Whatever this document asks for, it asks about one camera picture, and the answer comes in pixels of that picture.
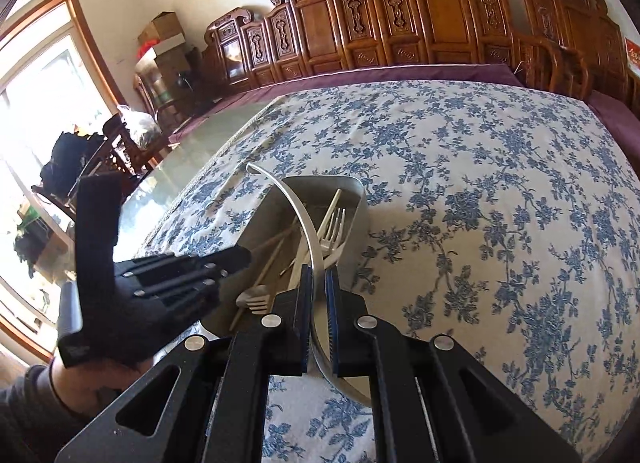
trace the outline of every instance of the sleeve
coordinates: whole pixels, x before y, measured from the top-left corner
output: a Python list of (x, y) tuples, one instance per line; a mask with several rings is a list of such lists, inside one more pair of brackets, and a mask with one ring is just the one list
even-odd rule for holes
[(58, 399), (49, 367), (33, 366), (0, 391), (0, 453), (8, 463), (52, 463), (88, 423)]

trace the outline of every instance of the human hand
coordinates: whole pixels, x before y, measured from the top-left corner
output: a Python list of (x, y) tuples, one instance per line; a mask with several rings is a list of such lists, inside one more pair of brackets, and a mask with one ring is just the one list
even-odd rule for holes
[(126, 389), (153, 365), (152, 360), (142, 362), (136, 369), (113, 360), (95, 360), (66, 368), (59, 357), (51, 365), (51, 383), (60, 401), (74, 413), (94, 417), (101, 404), (97, 391)]

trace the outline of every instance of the wrist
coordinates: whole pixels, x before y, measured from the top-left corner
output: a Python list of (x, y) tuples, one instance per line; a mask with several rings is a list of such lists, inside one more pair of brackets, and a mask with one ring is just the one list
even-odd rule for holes
[(71, 412), (94, 417), (100, 411), (95, 390), (78, 378), (78, 372), (73, 367), (67, 369), (58, 357), (51, 364), (50, 376), (54, 393)]

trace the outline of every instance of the wooden chair back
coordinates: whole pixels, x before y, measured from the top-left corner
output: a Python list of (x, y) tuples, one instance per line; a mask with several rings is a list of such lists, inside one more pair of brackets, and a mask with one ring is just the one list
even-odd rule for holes
[(526, 40), (514, 31), (508, 0), (271, 3), (274, 8), (260, 20), (235, 8), (207, 27), (205, 76), (218, 92), (400, 64), (504, 63), (516, 69), (523, 49), (532, 46), (529, 65), (535, 71), (526, 77), (536, 77), (537, 86), (553, 77), (554, 88), (560, 87), (561, 63), (551, 71), (554, 60), (545, 39)]
[(628, 98), (626, 51), (620, 27), (604, 0), (524, 0), (534, 35), (581, 52), (593, 75), (593, 88)]
[(107, 137), (109, 143), (113, 144), (119, 141), (119, 144), (122, 144), (124, 154), (120, 156), (119, 151), (116, 151), (116, 155), (120, 156), (124, 165), (136, 174), (150, 172), (169, 152), (168, 138), (164, 134), (154, 140), (148, 149), (141, 150), (131, 138), (129, 129), (124, 125), (119, 114), (115, 114), (105, 122), (102, 126), (102, 133)]

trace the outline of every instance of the table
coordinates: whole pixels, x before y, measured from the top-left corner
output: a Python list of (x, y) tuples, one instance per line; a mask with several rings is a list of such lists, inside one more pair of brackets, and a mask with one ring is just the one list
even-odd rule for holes
[[(233, 244), (269, 188), (248, 160), (363, 182), (353, 290), (370, 313), (453, 335), (585, 461), (620, 429), (640, 384), (640, 182), (582, 102), (440, 81), (288, 94), (172, 197), (140, 253)], [(264, 459), (374, 458), (370, 410), (313, 370), (270, 391)]]

